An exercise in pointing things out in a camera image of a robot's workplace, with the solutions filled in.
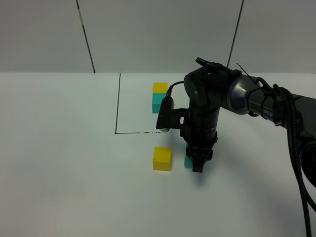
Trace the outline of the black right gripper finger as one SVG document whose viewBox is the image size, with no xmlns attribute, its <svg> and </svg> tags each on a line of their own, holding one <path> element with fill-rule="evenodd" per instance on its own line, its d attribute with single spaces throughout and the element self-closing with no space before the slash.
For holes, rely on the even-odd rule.
<svg viewBox="0 0 316 237">
<path fill-rule="evenodd" d="M 192 171 L 202 173 L 204 165 L 209 161 L 209 149 L 190 149 Z"/>
</svg>

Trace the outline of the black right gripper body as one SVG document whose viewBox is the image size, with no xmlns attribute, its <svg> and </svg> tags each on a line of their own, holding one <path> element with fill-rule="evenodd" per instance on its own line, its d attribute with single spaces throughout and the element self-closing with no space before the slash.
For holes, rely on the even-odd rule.
<svg viewBox="0 0 316 237">
<path fill-rule="evenodd" d="M 180 132 L 180 136 L 187 142 L 186 156 L 190 160 L 212 159 L 213 146 L 218 140 L 216 128 L 219 110 L 214 104 L 189 104 L 185 129 Z"/>
</svg>

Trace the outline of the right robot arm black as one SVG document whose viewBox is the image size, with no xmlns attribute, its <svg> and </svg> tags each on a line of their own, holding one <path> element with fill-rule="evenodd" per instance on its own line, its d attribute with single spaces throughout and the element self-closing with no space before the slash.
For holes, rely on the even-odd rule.
<svg viewBox="0 0 316 237">
<path fill-rule="evenodd" d="M 290 146 L 298 144 L 303 167 L 311 166 L 316 146 L 316 101 L 295 95 L 277 85 L 269 86 L 260 77 L 197 58 L 201 68 L 184 77 L 189 108 L 182 134 L 189 146 L 194 172 L 202 172 L 212 159 L 217 142 L 219 110 L 238 115 L 261 116 L 289 131 Z"/>
</svg>

